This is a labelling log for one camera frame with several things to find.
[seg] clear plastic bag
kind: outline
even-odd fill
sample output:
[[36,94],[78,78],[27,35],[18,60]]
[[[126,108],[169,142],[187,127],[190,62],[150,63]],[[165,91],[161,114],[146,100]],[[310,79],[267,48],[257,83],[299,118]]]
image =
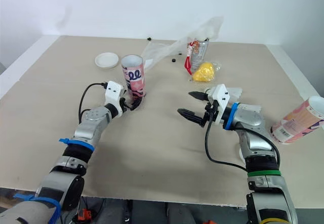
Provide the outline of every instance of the clear plastic bag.
[[216,72],[221,69],[221,65],[217,62],[203,62],[199,68],[193,73],[194,81],[209,82],[215,78]]
[[145,62],[144,70],[148,71],[166,56],[176,55],[179,52],[185,53],[187,50],[188,38],[204,37],[209,40],[217,39],[222,23],[223,17],[213,17],[202,24],[197,30],[189,33],[186,37],[183,37],[171,45],[156,43],[154,41],[148,43],[141,55]]

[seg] black cable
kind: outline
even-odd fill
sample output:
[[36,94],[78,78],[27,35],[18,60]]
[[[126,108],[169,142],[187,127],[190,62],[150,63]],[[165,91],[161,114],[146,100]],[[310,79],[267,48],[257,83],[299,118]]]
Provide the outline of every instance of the black cable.
[[211,127],[212,127],[213,117],[214,117],[214,114],[210,113],[209,123],[208,123],[208,126],[207,126],[206,135],[205,135],[205,151],[206,151],[208,159],[211,160],[212,162],[215,162],[215,163],[229,165],[229,166],[233,166],[233,167],[238,167],[238,168],[240,168],[240,169],[242,169],[244,171],[247,171],[246,168],[244,168],[244,167],[242,167],[240,165],[237,165],[237,164],[231,163],[231,162],[217,161],[217,160],[213,159],[210,156],[209,151],[208,151],[208,136],[209,136],[209,131],[210,131]]
[[101,205],[100,205],[100,208],[99,208],[99,210],[98,210],[98,212],[97,212],[96,217],[99,216],[99,214],[100,214],[100,212],[101,212],[101,209],[102,209],[102,207],[103,207],[103,203],[105,202],[105,200],[106,200],[106,199],[103,199],[103,200],[102,200]]
[[132,109],[130,106],[128,106],[127,104],[124,103],[124,106],[128,109]]
[[69,213],[66,214],[66,216],[65,216],[65,218],[64,218],[64,222],[63,222],[64,224],[66,224],[66,219],[67,219],[67,217],[70,215],[70,213],[71,213],[71,211],[70,211]]
[[278,167],[280,167],[280,161],[281,161],[281,159],[280,159],[280,153],[279,153],[278,148],[275,146],[275,144],[274,144],[271,140],[269,140],[267,137],[261,135],[260,133],[257,133],[256,131],[251,130],[251,129],[248,129],[248,128],[235,127],[233,130],[245,130],[245,131],[247,131],[247,132],[250,132],[250,133],[252,133],[252,134],[254,134],[254,135],[256,135],[256,136],[262,138],[262,139],[265,140],[267,143],[269,143],[270,146],[273,147],[273,149],[274,149],[274,151],[275,151],[275,153],[276,153],[276,155],[277,155],[277,164],[278,164]]
[[87,86],[87,88],[85,89],[85,91],[82,94],[82,97],[81,97],[81,100],[80,100],[80,104],[79,104],[79,110],[78,110],[79,124],[82,121],[81,107],[82,107],[83,99],[84,99],[84,97],[85,97],[88,89],[91,88],[92,86],[95,86],[95,85],[101,85],[103,87],[107,87],[107,83],[93,83],[93,84],[90,84],[89,86]]
[[81,196],[81,198],[82,198],[83,202],[85,203],[86,209],[88,209],[88,202],[86,201],[86,199],[83,196]]
[[90,111],[91,109],[83,109],[82,112],[81,112],[81,119],[82,119],[82,116],[83,116],[83,113],[86,112],[86,111]]

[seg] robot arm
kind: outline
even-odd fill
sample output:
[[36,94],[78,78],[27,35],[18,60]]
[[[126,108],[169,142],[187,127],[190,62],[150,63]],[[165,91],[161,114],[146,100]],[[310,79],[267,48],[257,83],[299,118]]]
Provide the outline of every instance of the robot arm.
[[55,223],[61,210],[77,207],[84,187],[83,176],[101,133],[115,117],[121,117],[124,107],[123,86],[110,81],[106,90],[105,106],[85,113],[71,139],[60,139],[67,147],[51,172],[39,185],[35,196],[21,196],[21,202],[0,214],[1,223]]
[[249,223],[297,224],[297,215],[287,184],[279,171],[279,151],[265,129],[263,117],[257,112],[241,108],[237,103],[227,107],[229,94],[223,84],[212,88],[208,94],[189,94],[209,102],[203,118],[189,110],[178,109],[183,117],[202,127],[210,119],[215,124],[222,122],[226,130],[234,130],[239,136],[248,172],[248,185],[252,191],[247,195]]

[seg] small black object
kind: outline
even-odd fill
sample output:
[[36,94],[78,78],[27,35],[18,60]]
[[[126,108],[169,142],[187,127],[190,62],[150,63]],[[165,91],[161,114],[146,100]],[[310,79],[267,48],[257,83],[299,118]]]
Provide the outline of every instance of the small black object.
[[187,120],[192,121],[194,123],[199,124],[200,126],[204,126],[206,121],[203,118],[196,116],[194,112],[187,110],[187,109],[178,109],[178,113],[185,117]]
[[21,224],[28,224],[28,222],[21,217],[17,218],[16,220],[19,221]]
[[110,111],[112,119],[118,115],[118,110],[113,104],[108,103],[105,105],[105,108],[107,108]]
[[227,121],[229,119],[229,115],[231,114],[231,111],[232,111],[231,107],[226,107],[225,111],[223,113],[222,120],[224,120],[224,123],[223,123],[223,128],[224,129],[225,129],[226,125],[227,125]]
[[202,92],[189,92],[190,96],[193,96],[195,99],[199,100],[206,100],[208,101],[208,94],[202,93]]

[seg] yellow ring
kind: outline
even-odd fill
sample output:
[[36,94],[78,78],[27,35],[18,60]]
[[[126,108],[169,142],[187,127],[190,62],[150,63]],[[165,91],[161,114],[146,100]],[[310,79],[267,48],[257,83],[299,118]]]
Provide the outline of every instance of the yellow ring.
[[279,219],[279,218],[267,218],[267,219],[264,219],[263,221],[261,221],[260,224],[266,224],[266,223],[271,222],[271,221],[289,223],[288,221],[283,220],[283,219]]

